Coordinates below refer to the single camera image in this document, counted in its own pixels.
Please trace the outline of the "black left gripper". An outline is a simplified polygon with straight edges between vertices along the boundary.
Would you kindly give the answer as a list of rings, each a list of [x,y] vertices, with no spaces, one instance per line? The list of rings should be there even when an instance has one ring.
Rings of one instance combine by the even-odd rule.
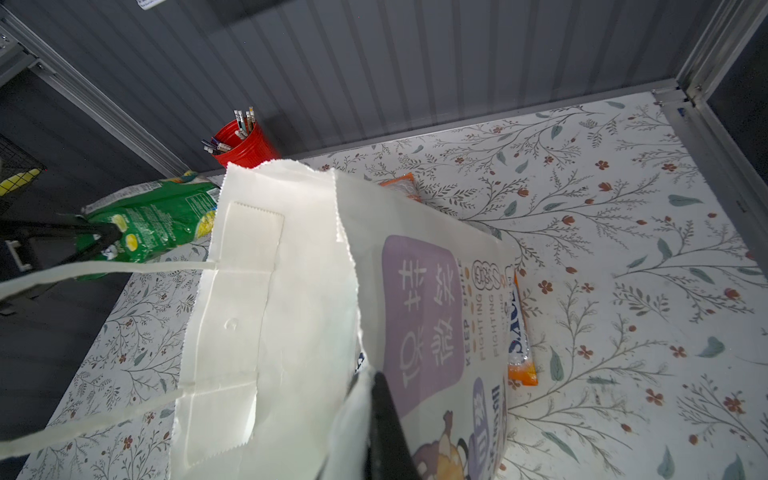
[[[32,245],[43,237],[88,236],[71,255],[46,266]],[[113,273],[101,258],[122,232],[112,223],[1,221],[1,314],[15,313],[61,282],[91,280]]]

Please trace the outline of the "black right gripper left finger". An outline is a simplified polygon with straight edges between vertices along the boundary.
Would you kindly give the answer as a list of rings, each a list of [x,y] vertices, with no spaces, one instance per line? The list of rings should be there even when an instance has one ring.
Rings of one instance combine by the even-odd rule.
[[[362,480],[365,478],[365,457],[329,457],[318,473],[319,480]]]

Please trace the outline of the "white printed paper bag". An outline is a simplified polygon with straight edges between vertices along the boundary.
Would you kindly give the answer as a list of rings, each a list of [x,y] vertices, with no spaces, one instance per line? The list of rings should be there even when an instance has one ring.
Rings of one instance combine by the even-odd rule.
[[[381,372],[420,479],[506,449],[513,252],[406,196],[294,160],[224,176],[178,386],[5,441],[19,457],[175,407],[173,479],[318,479],[367,457]]]

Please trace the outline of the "green Fox's packet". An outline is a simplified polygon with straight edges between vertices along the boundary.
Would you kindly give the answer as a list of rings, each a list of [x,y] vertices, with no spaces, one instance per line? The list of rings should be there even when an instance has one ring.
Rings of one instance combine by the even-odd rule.
[[[95,259],[144,263],[210,234],[219,192],[214,182],[188,171],[125,187],[83,207],[87,223],[111,224],[121,234]]]

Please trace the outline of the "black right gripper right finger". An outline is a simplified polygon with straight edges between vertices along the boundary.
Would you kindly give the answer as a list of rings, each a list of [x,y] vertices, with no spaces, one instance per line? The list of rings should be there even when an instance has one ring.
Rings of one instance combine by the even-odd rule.
[[[376,372],[364,467],[367,480],[419,480],[386,377]]]

